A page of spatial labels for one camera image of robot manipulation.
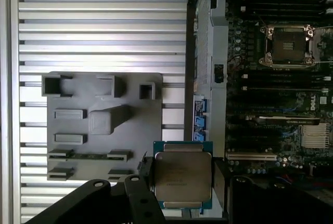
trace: gray plastic shroud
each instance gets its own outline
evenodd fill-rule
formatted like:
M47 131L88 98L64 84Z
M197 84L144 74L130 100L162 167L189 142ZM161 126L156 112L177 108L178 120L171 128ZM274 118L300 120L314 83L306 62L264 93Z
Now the gray plastic shroud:
M53 72L42 87L48 180L115 181L161 140L161 74Z

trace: motherboard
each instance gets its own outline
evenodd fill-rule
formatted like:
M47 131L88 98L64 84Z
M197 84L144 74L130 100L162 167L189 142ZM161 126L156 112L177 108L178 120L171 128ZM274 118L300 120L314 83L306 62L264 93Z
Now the motherboard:
M333 0L226 6L229 169L332 188Z

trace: pcie slot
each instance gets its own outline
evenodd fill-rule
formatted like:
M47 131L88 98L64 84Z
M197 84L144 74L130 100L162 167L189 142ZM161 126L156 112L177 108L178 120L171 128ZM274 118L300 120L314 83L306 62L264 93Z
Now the pcie slot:
M228 160L276 161L277 155L272 153L228 152L226 158Z

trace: capacitor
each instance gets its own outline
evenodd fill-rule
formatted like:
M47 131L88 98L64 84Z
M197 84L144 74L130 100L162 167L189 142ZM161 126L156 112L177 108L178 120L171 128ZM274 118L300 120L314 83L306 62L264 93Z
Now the capacitor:
M299 167L299 165L295 164L295 163L291 163L290 166L293 167L293 168L298 168Z

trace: blue wire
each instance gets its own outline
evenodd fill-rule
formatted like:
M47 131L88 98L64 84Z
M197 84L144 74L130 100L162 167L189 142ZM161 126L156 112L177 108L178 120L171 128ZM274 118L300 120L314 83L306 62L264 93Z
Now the blue wire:
M282 177L276 177L277 179L281 179L281 180L283 180L283 181L285 181L286 183L288 183L288 184L291 184L291 182L290 181L287 181L285 178L282 178Z
M291 133L288 133L288 132L283 132L282 133L282 136L283 137L290 137L290 136L293 136L293 135L295 135L296 133L297 133L297 129L295 129L293 132L291 132Z
M295 111L297 109L298 106L296 106L295 108L286 108L286 109L282 109L283 112L290 112L290 111Z

